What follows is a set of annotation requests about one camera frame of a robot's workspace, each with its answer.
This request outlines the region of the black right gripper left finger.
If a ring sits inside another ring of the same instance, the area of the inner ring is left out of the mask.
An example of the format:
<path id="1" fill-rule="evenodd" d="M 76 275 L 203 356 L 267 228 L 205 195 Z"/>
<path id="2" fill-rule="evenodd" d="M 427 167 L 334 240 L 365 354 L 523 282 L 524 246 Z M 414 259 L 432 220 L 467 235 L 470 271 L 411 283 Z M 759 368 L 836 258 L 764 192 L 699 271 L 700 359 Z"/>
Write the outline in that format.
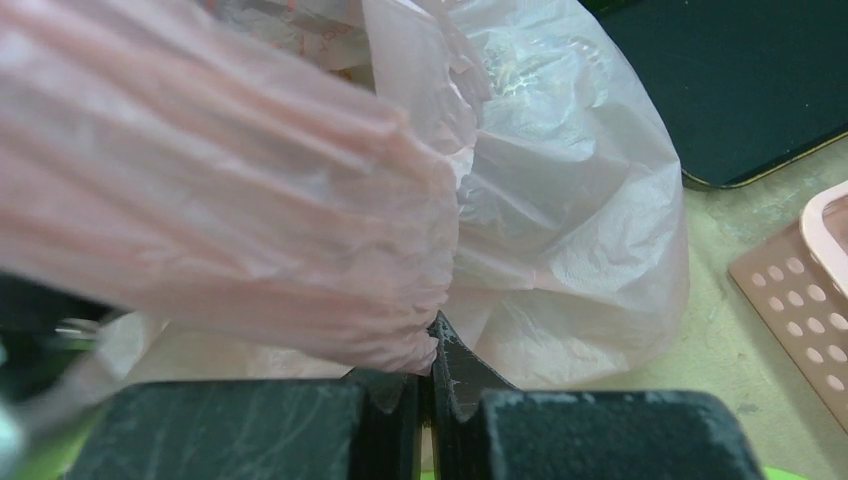
<path id="1" fill-rule="evenodd" d="M 169 381 L 115 396 L 72 479 L 413 479 L 419 381 Z"/>

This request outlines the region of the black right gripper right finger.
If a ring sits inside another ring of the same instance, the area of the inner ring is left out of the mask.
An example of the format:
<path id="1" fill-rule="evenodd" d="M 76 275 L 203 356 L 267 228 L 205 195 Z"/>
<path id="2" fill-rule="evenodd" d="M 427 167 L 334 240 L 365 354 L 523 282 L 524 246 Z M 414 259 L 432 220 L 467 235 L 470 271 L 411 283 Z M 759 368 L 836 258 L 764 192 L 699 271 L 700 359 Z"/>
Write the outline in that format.
<path id="1" fill-rule="evenodd" d="M 439 479 L 761 479 L 743 429 L 717 397 L 688 390 L 522 390 L 460 339 L 429 332 Z"/>

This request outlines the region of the pink plastic grocery bag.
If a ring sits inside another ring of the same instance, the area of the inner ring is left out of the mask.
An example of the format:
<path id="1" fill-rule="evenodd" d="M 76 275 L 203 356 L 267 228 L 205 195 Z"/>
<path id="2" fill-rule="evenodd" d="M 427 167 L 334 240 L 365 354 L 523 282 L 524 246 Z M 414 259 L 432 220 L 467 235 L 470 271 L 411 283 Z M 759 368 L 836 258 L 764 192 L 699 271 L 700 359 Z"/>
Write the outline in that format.
<path id="1" fill-rule="evenodd" d="M 427 374 L 446 315 L 521 387 L 663 353 L 680 161 L 578 1 L 5 1 L 1 303 L 145 315 L 1 404 L 1 463 L 180 327 L 257 372 Z"/>

